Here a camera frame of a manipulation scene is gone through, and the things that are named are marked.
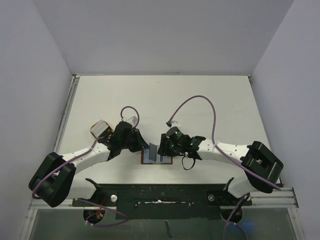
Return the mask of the brown leather card holder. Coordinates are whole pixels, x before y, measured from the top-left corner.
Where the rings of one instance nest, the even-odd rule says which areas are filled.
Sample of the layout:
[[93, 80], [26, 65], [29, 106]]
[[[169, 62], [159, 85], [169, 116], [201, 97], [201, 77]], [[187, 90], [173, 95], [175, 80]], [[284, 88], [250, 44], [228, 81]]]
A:
[[149, 150], [145, 149], [141, 152], [141, 161], [142, 165], [172, 165], [173, 158], [169, 156], [160, 156], [156, 154], [156, 160], [152, 160], [149, 157]]

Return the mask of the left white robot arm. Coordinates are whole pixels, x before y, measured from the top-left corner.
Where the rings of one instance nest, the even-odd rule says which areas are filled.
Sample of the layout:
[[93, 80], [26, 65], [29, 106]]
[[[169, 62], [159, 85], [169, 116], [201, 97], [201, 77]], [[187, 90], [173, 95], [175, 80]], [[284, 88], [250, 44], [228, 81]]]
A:
[[77, 198], [95, 206], [102, 199], [100, 186], [91, 179], [76, 180], [75, 175], [114, 159], [122, 150], [136, 153], [149, 148], [131, 121], [120, 121], [112, 129], [106, 121], [100, 120], [91, 127], [90, 133], [95, 138], [91, 146], [67, 154], [51, 152], [45, 157], [28, 184], [32, 197], [45, 201], [52, 208], [66, 199]]

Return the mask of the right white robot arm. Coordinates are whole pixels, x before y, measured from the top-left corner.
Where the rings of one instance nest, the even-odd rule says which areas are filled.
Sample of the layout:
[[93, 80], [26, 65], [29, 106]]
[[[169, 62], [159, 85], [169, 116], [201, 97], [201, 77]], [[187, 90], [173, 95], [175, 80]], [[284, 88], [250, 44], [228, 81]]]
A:
[[161, 134], [157, 153], [166, 157], [187, 157], [194, 161], [212, 160], [241, 168], [244, 175], [231, 177], [222, 192], [223, 200], [230, 205], [251, 192], [270, 194], [281, 189], [277, 181], [284, 164], [259, 141], [249, 145], [222, 143], [204, 136], [190, 137], [174, 126]]

